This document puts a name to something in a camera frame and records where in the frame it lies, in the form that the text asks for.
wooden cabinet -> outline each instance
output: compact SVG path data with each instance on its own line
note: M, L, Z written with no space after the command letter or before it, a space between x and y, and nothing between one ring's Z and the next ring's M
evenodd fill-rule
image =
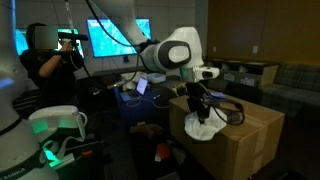
M233 59L213 59L208 64L220 69L218 80L253 87L273 84L279 63Z

black shirt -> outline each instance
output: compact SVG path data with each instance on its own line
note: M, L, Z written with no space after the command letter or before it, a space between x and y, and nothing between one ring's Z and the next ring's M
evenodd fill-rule
M63 55L51 75L46 78L41 77L39 75L41 66L52 56L50 53L39 53L36 50L26 50L20 56L22 65L28 71L28 77L40 89L40 97L36 105L41 107L63 105L70 101L76 94L74 71L83 65L83 59L78 52L72 55Z

monitor screen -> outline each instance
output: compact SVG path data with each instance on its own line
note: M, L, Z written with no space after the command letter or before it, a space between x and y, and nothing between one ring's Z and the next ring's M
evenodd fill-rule
M123 44L130 43L119 31L119 29L109 20L100 19L101 24L111 34L115 39ZM136 19L136 22L142 32L151 39L151 28L149 19ZM116 41L112 40L100 27L99 23L95 19L87 20L89 36L91 40L91 45L93 49L93 56L95 58L108 57L108 56L121 56L136 54L136 50L133 47L123 46Z
M71 33L71 29L59 28L58 32ZM27 29L22 29L22 28L16 29L16 49L17 49L17 53L19 56L22 54L23 51L25 51L29 48L28 44L27 44L27 40L26 40L26 33L27 33ZM60 43L59 42L57 42L57 43L58 43L58 49L55 49L55 50L61 49ZM77 43L79 44L79 46L78 46L79 53L84 58L84 54L83 54L80 40L77 40Z
M147 85L148 85L148 80L146 80L143 77L140 77L138 85L137 85L137 91L140 95L144 94L144 92L147 88Z

laptop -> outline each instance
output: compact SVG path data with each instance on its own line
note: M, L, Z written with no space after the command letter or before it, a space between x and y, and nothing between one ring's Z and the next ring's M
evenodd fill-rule
M122 92L120 96L124 102L135 100L141 98L148 85L148 80L143 78L142 76L139 78L138 85L134 91Z

couch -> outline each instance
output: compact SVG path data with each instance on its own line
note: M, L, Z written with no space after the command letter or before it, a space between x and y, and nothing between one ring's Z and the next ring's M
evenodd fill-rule
M274 84L261 87L261 105L294 118L302 109L320 110L320 66L279 65Z

